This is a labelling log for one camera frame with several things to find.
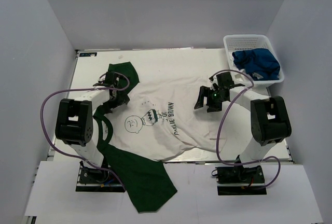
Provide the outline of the white green raglan t-shirt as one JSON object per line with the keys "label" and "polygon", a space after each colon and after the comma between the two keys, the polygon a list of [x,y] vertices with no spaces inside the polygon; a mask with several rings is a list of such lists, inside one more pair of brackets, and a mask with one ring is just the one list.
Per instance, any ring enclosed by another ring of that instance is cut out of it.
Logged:
{"label": "white green raglan t-shirt", "polygon": [[199,148],[221,151],[225,134],[217,134],[218,113],[195,110],[203,76],[180,76],[141,82],[130,62],[110,64],[122,74],[120,91],[129,102],[110,114],[95,112],[98,150],[120,178],[139,213],[158,211],[177,189],[164,161]]}

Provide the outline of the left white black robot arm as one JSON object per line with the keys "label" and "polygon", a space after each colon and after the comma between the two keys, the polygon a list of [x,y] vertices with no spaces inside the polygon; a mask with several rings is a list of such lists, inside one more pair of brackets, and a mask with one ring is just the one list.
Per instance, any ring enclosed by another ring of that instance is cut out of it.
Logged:
{"label": "left white black robot arm", "polygon": [[106,73],[107,82],[99,81],[75,99],[62,99],[59,104],[55,135],[76,152],[85,166],[92,167],[92,176],[99,182],[109,178],[109,168],[102,164],[103,155],[93,140],[93,113],[100,106],[115,100],[118,91],[126,90],[128,77],[117,72]]}

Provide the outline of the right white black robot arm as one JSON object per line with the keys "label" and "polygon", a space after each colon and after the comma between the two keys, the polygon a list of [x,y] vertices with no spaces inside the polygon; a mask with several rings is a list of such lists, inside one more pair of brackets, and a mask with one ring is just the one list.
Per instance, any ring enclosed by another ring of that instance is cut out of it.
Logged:
{"label": "right white black robot arm", "polygon": [[194,109],[206,106],[207,112],[214,113],[222,110],[224,102],[229,102],[220,121],[217,138],[220,138],[226,117],[234,104],[250,111],[252,138],[236,162],[224,161],[219,150],[216,151],[218,160],[224,165],[236,166],[235,178],[245,182],[253,176],[252,167],[268,160],[267,153],[291,135],[292,127],[281,96],[268,97],[253,91],[255,83],[252,79],[247,83],[235,83],[231,77],[232,72],[231,69],[224,69],[214,73],[209,78],[212,85],[200,87]]}

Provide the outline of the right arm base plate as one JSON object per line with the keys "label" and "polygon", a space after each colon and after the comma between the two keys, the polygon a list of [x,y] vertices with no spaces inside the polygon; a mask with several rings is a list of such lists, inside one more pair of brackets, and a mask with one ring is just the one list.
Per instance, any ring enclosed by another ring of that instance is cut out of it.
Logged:
{"label": "right arm base plate", "polygon": [[216,167],[211,172],[216,178],[219,196],[266,195],[265,178],[261,166]]}

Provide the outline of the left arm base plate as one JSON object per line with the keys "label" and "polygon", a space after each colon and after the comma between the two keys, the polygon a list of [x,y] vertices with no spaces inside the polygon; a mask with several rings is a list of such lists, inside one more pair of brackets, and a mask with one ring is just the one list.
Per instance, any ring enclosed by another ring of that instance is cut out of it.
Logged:
{"label": "left arm base plate", "polygon": [[80,166],[76,192],[125,192],[119,180],[110,172]]}

